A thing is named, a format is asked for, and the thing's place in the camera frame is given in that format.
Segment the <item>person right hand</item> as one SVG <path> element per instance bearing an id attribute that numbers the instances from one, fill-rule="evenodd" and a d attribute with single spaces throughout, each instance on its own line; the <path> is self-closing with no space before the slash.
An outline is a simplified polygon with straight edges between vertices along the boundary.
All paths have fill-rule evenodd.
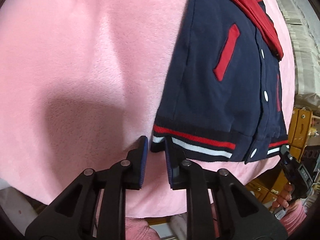
<path id="1" fill-rule="evenodd" d="M 285 208 L 287 211 L 293 211 L 297 207 L 297 201 L 292 200 L 291 193 L 293 192 L 293 186 L 290 183 L 285 184 L 281 190 L 279 196 L 272 203 L 272 208 L 276 209 L 279 207 Z"/>

